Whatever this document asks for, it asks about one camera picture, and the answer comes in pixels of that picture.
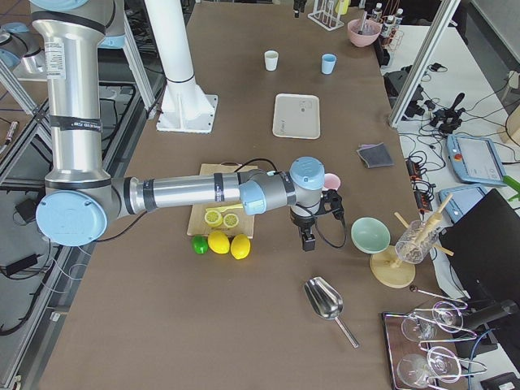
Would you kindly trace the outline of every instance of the yellow lemon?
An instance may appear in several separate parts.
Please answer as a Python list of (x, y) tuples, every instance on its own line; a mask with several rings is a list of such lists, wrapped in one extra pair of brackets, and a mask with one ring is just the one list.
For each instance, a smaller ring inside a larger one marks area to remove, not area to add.
[(238, 215), (235, 213), (229, 213), (224, 215), (224, 226), (228, 229), (234, 228), (236, 225), (238, 225)]
[(211, 232), (208, 236), (208, 245), (210, 249), (214, 251), (216, 254), (226, 254), (229, 252), (229, 239), (223, 232), (220, 230), (215, 230)]
[(251, 251), (251, 241), (245, 234), (239, 234), (231, 243), (231, 254), (236, 260), (247, 258)]
[(216, 228), (222, 224), (223, 218), (217, 210), (208, 210), (204, 214), (204, 221), (212, 228)]

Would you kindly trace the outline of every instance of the gray cloth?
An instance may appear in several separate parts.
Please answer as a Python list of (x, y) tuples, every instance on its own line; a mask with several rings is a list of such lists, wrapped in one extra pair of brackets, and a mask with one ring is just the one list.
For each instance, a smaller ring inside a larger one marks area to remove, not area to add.
[(357, 154), (359, 154), (367, 168), (393, 166), (392, 157), (390, 157), (383, 142), (377, 145), (360, 145)]

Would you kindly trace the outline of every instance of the blue framed device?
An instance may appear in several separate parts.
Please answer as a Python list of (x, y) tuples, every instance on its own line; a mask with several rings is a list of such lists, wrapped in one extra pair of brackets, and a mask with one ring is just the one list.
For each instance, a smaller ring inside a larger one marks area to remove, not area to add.
[(446, 211), (453, 223), (457, 223), (465, 213), (486, 196), (488, 191), (481, 184), (468, 184), (442, 189), (439, 191), (440, 202), (442, 203), (450, 193), (453, 197), (444, 208), (444, 211)]
[(465, 183), (504, 187), (504, 166), (493, 141), (475, 136), (449, 135), (446, 140), (453, 170)]

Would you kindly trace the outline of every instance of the blue cable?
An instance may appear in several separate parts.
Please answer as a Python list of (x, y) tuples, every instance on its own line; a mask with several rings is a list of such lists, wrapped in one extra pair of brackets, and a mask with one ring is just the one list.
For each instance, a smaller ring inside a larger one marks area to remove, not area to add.
[[(473, 361), (473, 359), (475, 358), (475, 351), (477, 350), (477, 347), (479, 346), (479, 343), (480, 341), (488, 335), (488, 333), (490, 333), (491, 331), (494, 331), (495, 329), (491, 328), (491, 329), (487, 329), (482, 335), (480, 335), (477, 340), (475, 340), (474, 344), (473, 344), (473, 348), (471, 349), (471, 354), (470, 354), (470, 362)], [(471, 390), (471, 377), (470, 377), (470, 374), (471, 374), (471, 363), (470, 365), (468, 366), (468, 390)]]

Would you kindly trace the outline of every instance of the metal scoop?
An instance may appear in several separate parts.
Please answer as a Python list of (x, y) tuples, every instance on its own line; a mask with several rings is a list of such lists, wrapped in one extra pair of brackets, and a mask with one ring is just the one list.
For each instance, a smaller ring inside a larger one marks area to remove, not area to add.
[(350, 344), (354, 348), (359, 347), (358, 341), (339, 317), (343, 310), (341, 295), (319, 276), (305, 282), (304, 289), (316, 314), (322, 319), (335, 319), (344, 335), (349, 339)]

